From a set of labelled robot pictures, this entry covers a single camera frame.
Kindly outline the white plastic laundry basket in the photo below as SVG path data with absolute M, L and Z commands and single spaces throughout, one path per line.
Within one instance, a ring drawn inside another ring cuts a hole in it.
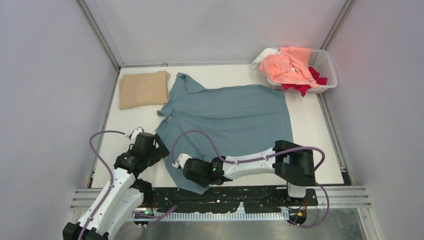
M 334 68 L 334 64 L 329 53 L 322 49 L 312 49 L 312 54 L 308 61 L 308 67 L 313 67 L 317 72 L 320 73 L 321 77 L 327 78 L 326 85 L 320 85 L 318 90 L 313 90 L 312 88 L 306 93 L 315 93 L 319 94 L 324 92 L 327 89 L 335 88 L 337 86 L 337 75 Z M 292 88 L 285 90 L 280 83 L 274 83 L 269 78 L 267 78 L 268 82 L 274 87 L 276 90 L 280 91 L 296 91 Z

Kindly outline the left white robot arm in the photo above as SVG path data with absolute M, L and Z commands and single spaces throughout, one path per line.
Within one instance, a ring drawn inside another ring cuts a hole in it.
M 62 231 L 65 240 L 112 240 L 130 214 L 138 207 L 148 207 L 154 199 L 151 183 L 138 176 L 170 152 L 158 134 L 131 133 L 135 142 L 107 166 L 108 183 L 88 210 Z

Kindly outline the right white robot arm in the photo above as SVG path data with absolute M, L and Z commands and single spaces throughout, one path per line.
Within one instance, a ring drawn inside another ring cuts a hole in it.
M 274 147 L 258 153 L 217 156 L 211 161 L 181 153 L 172 165 L 201 187 L 220 186 L 246 176 L 274 174 L 287 183 L 287 202 L 299 205 L 306 197 L 306 189 L 316 184 L 314 151 L 318 148 L 277 140 Z

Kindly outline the blue-grey polo t-shirt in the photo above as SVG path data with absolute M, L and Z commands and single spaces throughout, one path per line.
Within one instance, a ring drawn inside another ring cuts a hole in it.
M 284 94 L 258 84 L 207 89 L 178 73 L 169 102 L 157 114 L 163 120 L 156 133 L 170 152 L 164 159 L 166 169 L 177 187 L 197 194 L 206 188 L 172 165 L 179 154 L 210 161 L 218 154 L 255 154 L 277 140 L 293 141 Z

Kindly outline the folded tan t-shirt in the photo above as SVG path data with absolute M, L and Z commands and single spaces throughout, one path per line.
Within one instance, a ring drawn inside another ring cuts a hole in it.
M 169 79 L 170 74 L 164 70 L 123 75 L 118 83 L 119 109 L 166 104 L 169 101 Z

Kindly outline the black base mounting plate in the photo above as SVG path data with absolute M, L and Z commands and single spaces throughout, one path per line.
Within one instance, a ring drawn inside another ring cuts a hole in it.
M 176 213 L 225 214 L 243 207 L 246 213 L 253 214 L 277 213 L 281 207 L 316 207 L 318 200 L 313 188 L 306 190 L 305 199 L 294 199 L 283 185 L 211 187 L 203 194 L 177 187 L 157 187 L 142 207 L 164 213 L 174 205 Z

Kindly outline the red t-shirt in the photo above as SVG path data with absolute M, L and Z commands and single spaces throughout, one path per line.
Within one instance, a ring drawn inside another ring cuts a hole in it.
M 328 83 L 327 77 L 322 77 L 321 74 L 316 71 L 313 67 L 308 67 L 309 72 L 311 73 L 313 79 L 316 81 L 316 83 L 320 86 L 326 86 Z M 295 91 L 300 92 L 301 96 L 304 97 L 306 93 L 309 91 L 309 89 L 318 90 L 317 87 L 311 87 L 309 85 L 296 85 L 296 84 L 282 84 L 282 87 L 285 90 L 293 89 Z

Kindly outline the salmon pink t-shirt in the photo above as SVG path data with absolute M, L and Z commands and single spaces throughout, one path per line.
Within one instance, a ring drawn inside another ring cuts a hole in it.
M 280 47 L 276 54 L 269 54 L 259 64 L 258 71 L 273 83 L 282 85 L 307 85 L 317 88 L 309 71 L 311 48 L 296 46 Z

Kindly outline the white t-shirt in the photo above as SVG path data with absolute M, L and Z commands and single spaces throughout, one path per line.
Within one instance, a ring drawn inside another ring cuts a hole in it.
M 255 70 L 257 68 L 259 68 L 259 66 L 261 65 L 262 61 L 264 60 L 264 58 L 266 58 L 269 55 L 277 55 L 279 54 L 280 48 L 279 47 L 268 47 L 265 48 L 251 63 L 250 67 L 251 69 Z

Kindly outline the aluminium front rail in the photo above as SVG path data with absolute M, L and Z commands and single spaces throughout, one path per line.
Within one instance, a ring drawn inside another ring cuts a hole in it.
M 100 193 L 99 188 L 78 189 L 75 192 L 71 203 L 71 211 L 85 212 Z M 367 209 L 371 208 L 371 202 L 365 195 L 364 188 L 359 186 L 329 186 L 326 188 L 330 207 L 334 209 Z M 234 212 L 226 213 L 177 213 L 176 211 L 162 219 L 163 222 L 207 222 L 207 221 L 263 221 L 263 220 L 288 220 L 289 214 L 297 216 L 297 210 L 290 210 L 286 207 L 278 207 L 277 210 L 258 210 L 248 213 L 244 204 L 240 203 Z

